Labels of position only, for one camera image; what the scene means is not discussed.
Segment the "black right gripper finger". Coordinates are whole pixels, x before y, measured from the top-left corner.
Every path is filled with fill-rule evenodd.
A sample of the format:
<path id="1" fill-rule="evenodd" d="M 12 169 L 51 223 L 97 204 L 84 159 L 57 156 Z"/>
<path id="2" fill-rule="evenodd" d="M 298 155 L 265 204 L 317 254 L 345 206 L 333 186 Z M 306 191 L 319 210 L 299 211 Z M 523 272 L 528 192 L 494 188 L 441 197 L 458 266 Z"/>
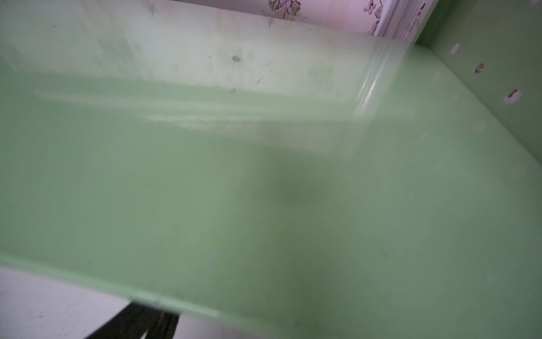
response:
<path id="1" fill-rule="evenodd" d="M 173 339 L 180 314 L 130 303 L 87 339 Z"/>

